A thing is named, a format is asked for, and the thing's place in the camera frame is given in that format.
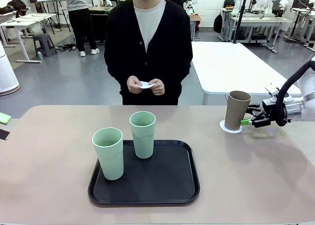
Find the person in gray sweatshirt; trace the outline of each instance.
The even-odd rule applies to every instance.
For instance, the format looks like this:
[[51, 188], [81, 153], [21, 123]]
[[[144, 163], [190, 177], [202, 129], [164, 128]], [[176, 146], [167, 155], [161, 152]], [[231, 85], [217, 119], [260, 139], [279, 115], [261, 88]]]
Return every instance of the person in gray sweatshirt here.
[[96, 46], [92, 18], [88, 9], [86, 0], [66, 0], [69, 20], [75, 36], [80, 56], [85, 57], [84, 37], [86, 37], [91, 46], [91, 54], [98, 54], [99, 49]]

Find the bottle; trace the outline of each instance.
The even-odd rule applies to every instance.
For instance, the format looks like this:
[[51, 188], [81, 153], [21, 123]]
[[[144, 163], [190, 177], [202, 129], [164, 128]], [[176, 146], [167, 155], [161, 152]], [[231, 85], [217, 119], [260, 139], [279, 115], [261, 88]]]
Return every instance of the bottle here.
[[37, 52], [38, 57], [41, 61], [44, 61], [43, 54], [41, 52]]

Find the white t-shirt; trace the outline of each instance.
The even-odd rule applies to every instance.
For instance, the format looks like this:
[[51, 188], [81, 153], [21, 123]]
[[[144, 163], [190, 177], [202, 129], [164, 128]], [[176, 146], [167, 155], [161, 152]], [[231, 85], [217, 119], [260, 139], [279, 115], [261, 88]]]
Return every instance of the white t-shirt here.
[[157, 6], [150, 9], [140, 9], [134, 7], [146, 51], [148, 50], [148, 45], [151, 39], [158, 29], [158, 25], [162, 19], [165, 6], [166, 1], [161, 0]]

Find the hand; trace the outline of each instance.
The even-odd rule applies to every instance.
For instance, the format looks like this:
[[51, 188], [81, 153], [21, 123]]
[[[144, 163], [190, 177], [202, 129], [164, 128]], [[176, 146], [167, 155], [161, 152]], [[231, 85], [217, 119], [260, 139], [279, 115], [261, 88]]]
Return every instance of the hand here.
[[156, 96], [162, 96], [163, 94], [165, 94], [165, 87], [163, 82], [159, 79], [154, 79], [149, 82], [149, 85], [152, 85], [154, 83], [155, 85], [151, 87], [153, 94]]
[[138, 93], [142, 92], [142, 89], [137, 87], [136, 84], [138, 86], [142, 86], [141, 82], [139, 81], [139, 79], [137, 77], [131, 76], [128, 78], [127, 86], [128, 86], [129, 91], [133, 94], [138, 94]]

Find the cup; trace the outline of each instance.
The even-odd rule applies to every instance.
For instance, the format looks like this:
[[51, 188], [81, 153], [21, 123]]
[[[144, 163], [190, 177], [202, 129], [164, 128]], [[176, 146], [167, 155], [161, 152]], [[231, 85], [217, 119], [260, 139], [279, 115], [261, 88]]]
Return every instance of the cup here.
[[150, 112], [137, 112], [129, 118], [136, 155], [141, 159], [152, 156], [156, 117]]
[[241, 126], [246, 110], [251, 102], [251, 95], [243, 91], [232, 91], [228, 96], [225, 115], [225, 127], [238, 130]]
[[92, 138], [98, 161], [108, 180], [117, 180], [124, 173], [123, 133], [117, 128], [104, 128]]

